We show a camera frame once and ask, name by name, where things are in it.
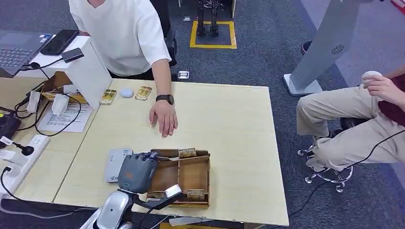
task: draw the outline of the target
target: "yellow floor tape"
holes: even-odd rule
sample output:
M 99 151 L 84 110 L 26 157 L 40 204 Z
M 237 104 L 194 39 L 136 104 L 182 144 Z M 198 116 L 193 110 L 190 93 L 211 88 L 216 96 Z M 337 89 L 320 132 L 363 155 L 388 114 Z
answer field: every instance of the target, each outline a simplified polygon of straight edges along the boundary
M 204 24 L 211 24 L 210 21 L 204 21 Z M 203 48 L 203 49 L 236 49 L 236 36 L 235 25 L 233 21 L 217 21 L 218 25 L 229 25 L 229 33 L 231 35 L 231 44 L 196 44 L 195 39 L 197 36 L 198 21 L 192 24 L 192 31 L 190 37 L 190 48 Z

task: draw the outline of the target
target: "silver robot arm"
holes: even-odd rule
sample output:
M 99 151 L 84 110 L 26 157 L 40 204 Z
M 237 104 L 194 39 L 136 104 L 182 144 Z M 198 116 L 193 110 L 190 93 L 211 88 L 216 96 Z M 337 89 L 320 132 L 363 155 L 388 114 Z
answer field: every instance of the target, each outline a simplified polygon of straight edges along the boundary
M 148 209 L 162 209 L 183 194 L 179 185 L 165 191 L 165 197 L 144 202 L 138 193 L 146 193 L 155 174 L 158 154 L 156 152 L 127 155 L 118 175 L 118 190 L 111 193 L 80 229 L 131 229 L 132 206 L 137 204 Z

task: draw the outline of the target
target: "black phone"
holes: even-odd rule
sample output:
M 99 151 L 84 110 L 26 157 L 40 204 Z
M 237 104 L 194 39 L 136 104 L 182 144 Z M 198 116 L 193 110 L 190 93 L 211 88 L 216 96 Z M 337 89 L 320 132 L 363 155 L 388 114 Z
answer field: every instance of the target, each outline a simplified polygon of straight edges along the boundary
M 78 35 L 78 30 L 61 30 L 41 49 L 41 53 L 52 56 L 60 55 Z

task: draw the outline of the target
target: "chrome stool base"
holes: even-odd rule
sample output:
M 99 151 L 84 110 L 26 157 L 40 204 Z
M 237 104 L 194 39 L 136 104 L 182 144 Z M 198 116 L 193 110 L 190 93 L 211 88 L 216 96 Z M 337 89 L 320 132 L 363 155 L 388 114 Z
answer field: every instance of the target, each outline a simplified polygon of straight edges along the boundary
M 306 156 L 306 157 L 307 157 L 307 161 L 308 161 L 308 160 L 310 159 L 310 157 L 308 156 L 308 153 L 311 152 L 311 151 L 313 150 L 313 148 L 314 148 L 314 146 L 311 146 L 309 149 L 299 150 L 299 151 L 297 152 L 297 154 L 298 154 L 299 156 Z M 334 170 L 334 169 L 330 169 L 330 170 L 331 170 L 331 171 L 334 173 L 334 175 L 336 176 L 334 179 L 330 179 L 330 178 L 327 178 L 327 177 L 326 177 L 325 173 L 329 171 L 329 170 L 326 170 L 326 171 L 322 171 L 322 172 L 318 172 L 318 173 L 317 173 L 317 172 L 314 172 L 310 177 L 305 177 L 305 182 L 306 182 L 307 184 L 311 184 L 311 183 L 312 183 L 312 180 L 313 180 L 315 177 L 320 177 L 320 178 L 321 178 L 322 180 L 324 180 L 324 181 L 328 181 L 328 182 L 330 182 L 330 183 L 337 184 L 337 185 L 336 185 L 336 188 L 335 188 L 336 191 L 339 192 L 339 193 L 342 193 L 342 192 L 343 192 L 343 188 L 346 186 L 346 185 L 345 185 L 345 182 L 348 181 L 348 180 L 352 177 L 352 175 L 353 175 L 353 166 L 350 166 L 350 167 L 344 169 L 344 170 L 341 171 L 341 172 L 338 172 L 338 171 L 336 171 L 336 170 Z M 342 173 L 346 173 L 345 170 L 348 170 L 348 174 L 347 174 L 347 176 L 342 177 L 341 174 L 342 174 Z

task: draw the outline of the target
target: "paper document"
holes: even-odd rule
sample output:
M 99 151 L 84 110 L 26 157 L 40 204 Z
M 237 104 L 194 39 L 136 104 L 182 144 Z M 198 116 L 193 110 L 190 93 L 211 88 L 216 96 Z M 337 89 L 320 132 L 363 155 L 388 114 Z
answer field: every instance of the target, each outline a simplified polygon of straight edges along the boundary
M 39 130 L 48 130 L 48 131 L 60 131 L 66 125 L 68 125 L 77 115 L 79 111 L 79 104 L 69 104 L 64 113 L 60 116 L 52 114 L 51 107 L 45 113 L 45 116 L 42 118 L 39 123 Z M 89 119 L 93 109 L 88 104 L 82 104 L 82 110 L 80 111 L 77 119 L 69 125 L 64 131 L 66 132 L 83 132 L 87 120 Z

